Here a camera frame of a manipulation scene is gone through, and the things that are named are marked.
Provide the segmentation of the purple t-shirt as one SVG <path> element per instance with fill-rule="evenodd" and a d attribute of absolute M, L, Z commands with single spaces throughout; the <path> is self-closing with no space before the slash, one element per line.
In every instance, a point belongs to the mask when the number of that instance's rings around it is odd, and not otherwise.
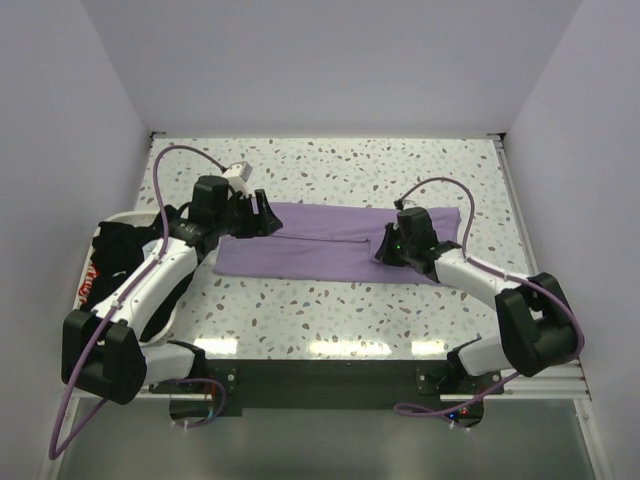
<path fill-rule="evenodd" d="M 283 228 L 267 237 L 221 239 L 213 271 L 218 275 L 348 283 L 426 284 L 409 266 L 375 259 L 385 226 L 397 211 L 278 202 Z"/>

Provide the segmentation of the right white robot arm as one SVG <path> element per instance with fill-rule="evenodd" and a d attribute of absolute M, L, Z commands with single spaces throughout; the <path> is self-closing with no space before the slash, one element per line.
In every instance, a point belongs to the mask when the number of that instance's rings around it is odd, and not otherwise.
<path fill-rule="evenodd" d="M 454 241 L 439 239 L 424 208 L 401 210 L 394 222 L 385 225 L 375 259 L 388 266 L 410 267 L 495 312 L 496 336 L 472 340 L 447 354 L 444 385 L 453 387 L 505 369 L 533 377 L 574 360 L 584 348 L 584 334 L 553 275 L 527 277 L 500 269 Z"/>

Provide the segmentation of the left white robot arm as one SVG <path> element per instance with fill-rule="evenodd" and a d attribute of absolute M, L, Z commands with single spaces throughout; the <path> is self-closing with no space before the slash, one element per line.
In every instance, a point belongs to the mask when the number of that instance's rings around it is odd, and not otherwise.
<path fill-rule="evenodd" d="M 183 217 L 161 206 L 161 236 L 151 253 L 103 300 L 65 318 L 61 377 L 68 389 L 125 405 L 147 385 L 206 376 L 203 349 L 157 342 L 171 325 L 159 317 L 161 307 L 175 306 L 222 237 L 266 237 L 283 223 L 264 190 L 248 193 L 223 176 L 199 177 L 186 210 Z"/>

